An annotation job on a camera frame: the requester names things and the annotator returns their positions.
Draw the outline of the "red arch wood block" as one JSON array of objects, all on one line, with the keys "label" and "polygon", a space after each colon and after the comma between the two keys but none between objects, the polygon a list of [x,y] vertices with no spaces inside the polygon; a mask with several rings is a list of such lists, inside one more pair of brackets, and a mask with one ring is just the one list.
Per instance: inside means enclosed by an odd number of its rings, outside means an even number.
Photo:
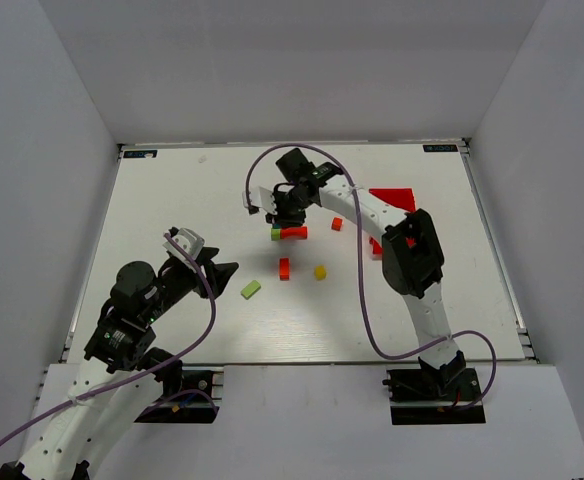
[{"label": "red arch wood block", "polygon": [[281,240],[287,240],[287,239],[305,240],[307,238],[308,238],[308,228],[306,226],[283,228],[280,232],[280,239]]}]

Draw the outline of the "red rectangular wood block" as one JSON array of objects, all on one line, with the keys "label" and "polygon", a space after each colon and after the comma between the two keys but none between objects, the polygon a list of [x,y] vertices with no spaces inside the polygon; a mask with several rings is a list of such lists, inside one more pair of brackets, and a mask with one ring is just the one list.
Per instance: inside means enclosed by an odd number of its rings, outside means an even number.
[{"label": "red rectangular wood block", "polygon": [[281,281],[288,281],[290,279],[290,259],[283,257],[279,259],[278,274]]}]

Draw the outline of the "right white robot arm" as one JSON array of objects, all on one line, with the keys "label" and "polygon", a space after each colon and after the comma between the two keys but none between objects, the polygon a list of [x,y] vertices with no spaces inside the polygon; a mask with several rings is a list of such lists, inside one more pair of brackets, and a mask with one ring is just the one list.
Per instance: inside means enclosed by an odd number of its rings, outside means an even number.
[{"label": "right white robot arm", "polygon": [[426,388],[441,397],[466,367],[464,354],[452,338],[441,283],[444,255],[432,217],[423,209],[394,207],[357,187],[334,161],[314,165],[294,148],[276,161],[290,189],[272,193],[268,219],[297,226],[311,206],[329,210],[355,224],[381,246],[382,274],[404,300],[418,345],[418,361]]}]

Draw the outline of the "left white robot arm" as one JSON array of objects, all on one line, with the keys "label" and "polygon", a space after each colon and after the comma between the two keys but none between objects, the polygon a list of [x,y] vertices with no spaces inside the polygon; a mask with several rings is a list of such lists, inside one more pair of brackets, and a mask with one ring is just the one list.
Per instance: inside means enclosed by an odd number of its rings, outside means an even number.
[{"label": "left white robot arm", "polygon": [[93,479],[153,401],[183,391],[181,357],[154,346],[152,325],[190,293],[210,301],[223,293],[239,265],[215,263],[218,252],[170,245],[159,270],[144,261],[119,270],[67,406],[51,414],[29,450],[0,467],[0,479]]}]

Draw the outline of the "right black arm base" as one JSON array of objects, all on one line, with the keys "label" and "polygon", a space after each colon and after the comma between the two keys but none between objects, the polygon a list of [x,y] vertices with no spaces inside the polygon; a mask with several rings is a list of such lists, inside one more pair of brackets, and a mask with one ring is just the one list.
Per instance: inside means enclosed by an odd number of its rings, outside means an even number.
[{"label": "right black arm base", "polygon": [[466,368],[442,394],[428,388],[418,368],[387,371],[393,426],[478,425],[486,423],[474,368]]}]

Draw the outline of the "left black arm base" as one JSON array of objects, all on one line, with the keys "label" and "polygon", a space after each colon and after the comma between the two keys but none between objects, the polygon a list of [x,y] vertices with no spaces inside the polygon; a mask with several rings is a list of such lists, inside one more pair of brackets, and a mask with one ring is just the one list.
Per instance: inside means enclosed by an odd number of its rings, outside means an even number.
[{"label": "left black arm base", "polygon": [[139,424],[210,425],[219,413],[224,384],[220,366],[186,366],[178,392],[163,395],[135,420]]}]

